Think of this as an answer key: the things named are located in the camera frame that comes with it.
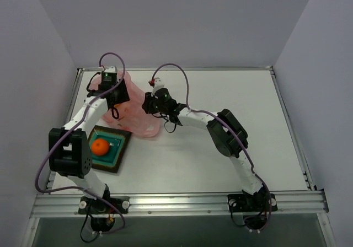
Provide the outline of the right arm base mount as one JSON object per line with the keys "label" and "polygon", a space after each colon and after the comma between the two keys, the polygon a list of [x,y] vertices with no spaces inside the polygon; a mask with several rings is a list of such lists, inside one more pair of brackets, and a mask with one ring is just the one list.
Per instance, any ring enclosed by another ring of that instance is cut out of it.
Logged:
{"label": "right arm base mount", "polygon": [[[278,211],[275,195],[270,196],[271,199],[268,195],[229,194],[228,209],[232,223],[237,227],[247,228],[250,232],[260,233],[267,227],[272,213]],[[243,215],[242,224],[234,219],[235,213]]]}

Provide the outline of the pink plastic bag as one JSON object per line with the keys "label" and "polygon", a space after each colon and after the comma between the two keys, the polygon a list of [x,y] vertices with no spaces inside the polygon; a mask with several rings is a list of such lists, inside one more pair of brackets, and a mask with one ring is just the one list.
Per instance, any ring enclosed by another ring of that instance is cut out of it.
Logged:
{"label": "pink plastic bag", "polygon": [[151,114],[146,114],[142,109],[145,92],[140,89],[126,73],[124,81],[130,100],[115,107],[119,112],[119,118],[113,118],[111,111],[101,117],[111,128],[130,131],[140,138],[149,138],[157,135],[160,129],[160,120]]}

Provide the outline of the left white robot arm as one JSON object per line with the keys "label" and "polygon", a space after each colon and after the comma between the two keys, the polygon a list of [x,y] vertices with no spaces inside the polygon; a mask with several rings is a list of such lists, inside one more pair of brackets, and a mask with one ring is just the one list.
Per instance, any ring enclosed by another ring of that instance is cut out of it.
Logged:
{"label": "left white robot arm", "polygon": [[49,132],[49,167],[75,183],[70,189],[81,190],[85,196],[109,201],[110,192],[92,170],[93,159],[89,136],[100,118],[116,104],[130,100],[125,81],[117,71],[101,72],[97,90],[87,94],[76,115],[61,128]]}

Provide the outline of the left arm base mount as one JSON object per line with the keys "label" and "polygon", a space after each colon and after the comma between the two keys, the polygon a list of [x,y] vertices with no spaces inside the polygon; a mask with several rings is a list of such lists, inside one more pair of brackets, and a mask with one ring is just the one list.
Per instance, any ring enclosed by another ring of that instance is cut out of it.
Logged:
{"label": "left arm base mount", "polygon": [[88,217],[89,227],[94,232],[112,233],[126,227],[125,214],[128,214],[130,198],[119,196],[107,198],[109,204],[99,199],[81,197],[78,214]]}

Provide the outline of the fake orange fruit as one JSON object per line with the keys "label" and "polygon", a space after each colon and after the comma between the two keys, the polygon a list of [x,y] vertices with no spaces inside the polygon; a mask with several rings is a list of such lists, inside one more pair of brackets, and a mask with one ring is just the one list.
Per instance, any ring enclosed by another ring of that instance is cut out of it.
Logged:
{"label": "fake orange fruit", "polygon": [[94,155],[101,157],[108,153],[110,144],[105,139],[97,138],[96,140],[93,141],[90,148]]}

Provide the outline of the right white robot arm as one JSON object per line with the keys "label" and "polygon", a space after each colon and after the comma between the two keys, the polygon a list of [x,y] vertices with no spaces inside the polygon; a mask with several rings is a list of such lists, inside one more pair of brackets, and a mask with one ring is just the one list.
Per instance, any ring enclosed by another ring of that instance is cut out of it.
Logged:
{"label": "right white robot arm", "polygon": [[255,172],[254,163],[247,151],[248,134],[230,110],[215,113],[189,109],[186,104],[174,100],[166,88],[146,93],[142,108],[147,114],[167,116],[175,125],[208,131],[217,150],[231,160],[243,193],[249,196],[269,194],[267,185]]}

